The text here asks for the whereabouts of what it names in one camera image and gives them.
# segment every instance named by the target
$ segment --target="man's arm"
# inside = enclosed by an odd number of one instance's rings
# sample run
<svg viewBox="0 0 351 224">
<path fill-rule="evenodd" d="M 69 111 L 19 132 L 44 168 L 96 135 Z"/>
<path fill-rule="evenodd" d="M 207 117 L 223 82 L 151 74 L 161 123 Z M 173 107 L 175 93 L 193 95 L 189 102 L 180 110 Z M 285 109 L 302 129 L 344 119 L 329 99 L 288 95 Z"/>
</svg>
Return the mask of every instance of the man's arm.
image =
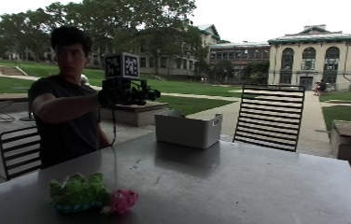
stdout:
<svg viewBox="0 0 351 224">
<path fill-rule="evenodd" d="M 43 122 L 59 123 L 77 118 L 99 106 L 97 94 L 56 98 L 44 93 L 32 102 L 32 112 Z"/>
<path fill-rule="evenodd" d="M 97 124 L 97 133 L 99 133 L 99 142 L 100 142 L 100 147 L 111 147 L 111 143 L 109 143 L 109 139 L 107 137 L 107 135 L 104 134 L 103 130 L 101 130 L 101 125 Z"/>
</svg>

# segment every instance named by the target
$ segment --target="short dark hair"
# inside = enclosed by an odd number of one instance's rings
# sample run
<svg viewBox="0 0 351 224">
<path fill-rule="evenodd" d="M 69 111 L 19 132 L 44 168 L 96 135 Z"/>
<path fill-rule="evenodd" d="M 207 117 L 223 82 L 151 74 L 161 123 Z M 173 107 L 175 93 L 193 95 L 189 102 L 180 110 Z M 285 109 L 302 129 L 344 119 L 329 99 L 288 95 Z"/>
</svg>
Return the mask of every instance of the short dark hair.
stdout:
<svg viewBox="0 0 351 224">
<path fill-rule="evenodd" d="M 75 26 L 61 26 L 51 32 L 51 47 L 81 44 L 87 56 L 91 52 L 92 40 L 88 34 Z"/>
</svg>

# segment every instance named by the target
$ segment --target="arched window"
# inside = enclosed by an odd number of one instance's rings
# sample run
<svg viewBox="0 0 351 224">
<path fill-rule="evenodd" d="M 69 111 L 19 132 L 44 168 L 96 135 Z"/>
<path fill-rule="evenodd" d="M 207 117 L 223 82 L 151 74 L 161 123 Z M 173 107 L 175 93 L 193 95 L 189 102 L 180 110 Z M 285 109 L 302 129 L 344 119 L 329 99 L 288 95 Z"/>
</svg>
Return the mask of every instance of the arched window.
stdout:
<svg viewBox="0 0 351 224">
<path fill-rule="evenodd" d="M 324 55 L 324 71 L 337 71 L 338 69 L 340 50 L 336 47 L 329 47 Z"/>
<path fill-rule="evenodd" d="M 293 49 L 290 48 L 284 49 L 281 67 L 280 67 L 278 84 L 290 83 L 293 55 L 294 55 Z"/>
<path fill-rule="evenodd" d="M 293 62 L 294 50 L 290 48 L 284 49 L 282 51 L 282 63 L 281 70 L 292 70 L 292 62 Z"/>
<path fill-rule="evenodd" d="M 310 47 L 305 48 L 302 51 L 301 70 L 313 70 L 314 69 L 314 57 L 316 57 L 316 50 Z"/>
<path fill-rule="evenodd" d="M 336 83 L 338 70 L 340 49 L 329 47 L 324 54 L 322 80 L 326 83 Z"/>
</svg>

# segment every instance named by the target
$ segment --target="green toy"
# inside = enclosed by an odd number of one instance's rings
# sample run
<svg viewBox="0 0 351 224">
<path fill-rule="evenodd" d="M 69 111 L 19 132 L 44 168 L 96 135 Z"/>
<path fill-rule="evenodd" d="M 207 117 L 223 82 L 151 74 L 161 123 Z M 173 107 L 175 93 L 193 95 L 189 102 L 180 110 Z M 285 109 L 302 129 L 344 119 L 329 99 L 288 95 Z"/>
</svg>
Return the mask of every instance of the green toy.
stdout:
<svg viewBox="0 0 351 224">
<path fill-rule="evenodd" d="M 60 212 L 79 212 L 92 207 L 103 207 L 109 196 L 103 184 L 101 173 L 95 173 L 88 178 L 81 174 L 67 177 L 63 185 L 56 180 L 49 181 L 51 203 Z"/>
</svg>

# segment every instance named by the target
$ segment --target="dark t-shirt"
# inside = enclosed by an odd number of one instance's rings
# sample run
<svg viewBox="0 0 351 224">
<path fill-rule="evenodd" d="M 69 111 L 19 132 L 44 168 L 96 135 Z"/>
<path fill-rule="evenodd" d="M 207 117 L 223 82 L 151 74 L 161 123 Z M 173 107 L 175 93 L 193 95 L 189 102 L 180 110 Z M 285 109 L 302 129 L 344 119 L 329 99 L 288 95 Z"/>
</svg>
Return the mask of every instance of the dark t-shirt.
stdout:
<svg viewBox="0 0 351 224">
<path fill-rule="evenodd" d="M 325 83 L 320 82 L 317 85 L 320 86 L 320 88 L 318 88 L 320 91 L 324 91 L 325 90 Z"/>
<path fill-rule="evenodd" d="M 84 96 L 96 93 L 88 86 L 69 83 L 59 76 L 43 77 L 35 81 L 28 90 L 28 99 L 49 93 L 56 98 Z M 35 116 L 37 132 L 41 136 L 40 157 L 43 168 L 68 161 L 99 149 L 97 124 L 99 111 L 83 114 L 76 119 L 44 123 Z"/>
</svg>

